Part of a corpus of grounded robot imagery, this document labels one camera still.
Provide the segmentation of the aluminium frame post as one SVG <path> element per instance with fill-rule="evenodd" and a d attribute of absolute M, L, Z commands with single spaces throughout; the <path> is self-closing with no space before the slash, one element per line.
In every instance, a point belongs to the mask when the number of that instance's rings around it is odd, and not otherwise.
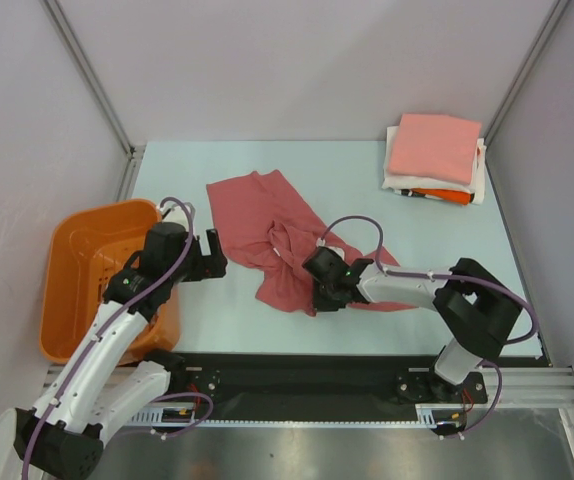
<path fill-rule="evenodd" d="M 83 83 L 88 89 L 92 99 L 96 103 L 101 116 L 106 121 L 112 135 L 120 145 L 121 150 L 127 157 L 131 157 L 134 146 L 128 138 L 125 128 L 120 121 L 114 106 L 102 85 L 78 35 L 76 34 L 66 12 L 57 0 L 41 0 L 41 6 L 45 10 L 57 35 L 61 39 L 65 50 L 70 56 L 75 68 L 81 75 Z"/>
<path fill-rule="evenodd" d="M 555 36 L 571 4 L 571 0 L 556 0 L 552 3 L 551 8 L 539 27 L 536 36 L 530 44 L 527 53 L 521 61 L 516 74 L 485 130 L 484 137 L 488 147 L 493 144 L 511 108 Z"/>

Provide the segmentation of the orange plastic laundry basket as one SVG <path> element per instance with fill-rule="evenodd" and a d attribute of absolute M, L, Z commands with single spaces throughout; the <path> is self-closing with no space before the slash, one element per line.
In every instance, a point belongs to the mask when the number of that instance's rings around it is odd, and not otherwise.
<path fill-rule="evenodd" d="M 64 365 L 92 325 L 110 278 L 142 249 L 146 232 L 161 219 L 155 204 L 132 199 L 73 214 L 52 235 L 39 347 Z"/>

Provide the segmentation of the folded orange white t shirt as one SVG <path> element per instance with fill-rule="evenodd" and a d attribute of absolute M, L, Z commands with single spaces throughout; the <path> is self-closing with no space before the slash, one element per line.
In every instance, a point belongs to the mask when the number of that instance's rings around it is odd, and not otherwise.
<path fill-rule="evenodd" d="M 475 195 L 454 190 L 444 189 L 400 189 L 397 193 L 405 197 L 426 198 L 446 201 L 458 205 L 469 205 L 475 201 Z"/>

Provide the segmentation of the right aluminium frame post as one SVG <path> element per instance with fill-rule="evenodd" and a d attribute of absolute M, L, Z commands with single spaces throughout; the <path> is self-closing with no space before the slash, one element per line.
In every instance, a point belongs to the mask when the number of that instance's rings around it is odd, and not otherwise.
<path fill-rule="evenodd" d="M 484 137 L 488 147 L 493 144 L 511 108 L 555 36 L 571 4 L 571 0 L 556 0 L 552 3 L 551 8 L 539 27 L 536 36 L 530 44 L 527 53 L 521 61 L 516 74 L 485 130 Z"/>

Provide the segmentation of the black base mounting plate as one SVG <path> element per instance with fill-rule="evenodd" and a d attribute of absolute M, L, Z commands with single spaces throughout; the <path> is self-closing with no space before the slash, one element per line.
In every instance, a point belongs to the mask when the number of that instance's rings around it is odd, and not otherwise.
<path fill-rule="evenodd" d="M 430 356 L 173 353 L 145 356 L 171 371 L 170 393 L 207 395 L 213 421 L 380 422 L 411 420 L 423 404 L 457 410 L 488 400 L 483 377 L 463 385 L 434 376 Z"/>

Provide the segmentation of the red t shirt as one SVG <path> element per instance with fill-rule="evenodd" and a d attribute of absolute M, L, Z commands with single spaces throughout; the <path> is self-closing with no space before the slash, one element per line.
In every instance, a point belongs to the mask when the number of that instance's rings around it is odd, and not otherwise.
<path fill-rule="evenodd" d="M 314 280 L 302 267 L 323 239 L 347 263 L 365 255 L 334 233 L 278 170 L 206 186 L 225 256 L 263 273 L 256 299 L 286 313 L 316 315 Z"/>

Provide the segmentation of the folded pink t shirt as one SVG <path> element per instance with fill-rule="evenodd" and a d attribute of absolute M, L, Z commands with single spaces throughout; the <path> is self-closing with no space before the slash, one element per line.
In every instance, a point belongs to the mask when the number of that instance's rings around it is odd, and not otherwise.
<path fill-rule="evenodd" d="M 392 175 L 427 177 L 466 186 L 482 124 L 445 114 L 402 115 L 386 164 Z"/>

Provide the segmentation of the left aluminium frame post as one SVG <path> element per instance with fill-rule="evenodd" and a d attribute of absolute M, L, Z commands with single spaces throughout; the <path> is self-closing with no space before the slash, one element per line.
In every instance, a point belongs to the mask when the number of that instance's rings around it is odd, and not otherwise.
<path fill-rule="evenodd" d="M 102 85 L 78 35 L 76 34 L 66 12 L 57 0 L 41 0 L 41 6 L 45 10 L 57 35 L 61 39 L 65 50 L 70 56 L 75 68 L 81 75 L 83 83 L 88 89 L 92 99 L 96 103 L 101 116 L 106 121 L 112 135 L 120 145 L 121 150 L 127 157 L 131 157 L 134 146 L 128 138 L 125 128 L 120 121 L 114 106 Z"/>

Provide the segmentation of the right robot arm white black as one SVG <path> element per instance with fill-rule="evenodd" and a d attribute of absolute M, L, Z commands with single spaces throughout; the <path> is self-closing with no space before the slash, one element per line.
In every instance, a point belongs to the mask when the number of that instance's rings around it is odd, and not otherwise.
<path fill-rule="evenodd" d="M 424 380 L 431 398 L 460 397 L 468 375 L 483 361 L 494 363 L 524 307 L 477 261 L 462 258 L 446 272 L 413 272 L 359 258 L 347 264 L 318 247 L 302 267 L 314 281 L 315 312 L 335 312 L 350 304 L 389 303 L 436 312 L 452 335 Z"/>

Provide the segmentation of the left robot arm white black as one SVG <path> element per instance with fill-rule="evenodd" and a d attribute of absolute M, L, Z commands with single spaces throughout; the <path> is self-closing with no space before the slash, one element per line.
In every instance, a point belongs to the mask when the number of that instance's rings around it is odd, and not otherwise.
<path fill-rule="evenodd" d="M 16 412 L 21 478 L 29 478 L 32 468 L 60 479 L 88 478 L 109 441 L 142 407 L 186 392 L 180 361 L 156 349 L 109 394 L 102 390 L 177 284 L 224 277 L 219 235 L 214 229 L 206 235 L 209 254 L 190 224 L 158 222 L 109 279 L 89 330 L 56 381 L 30 409 Z"/>

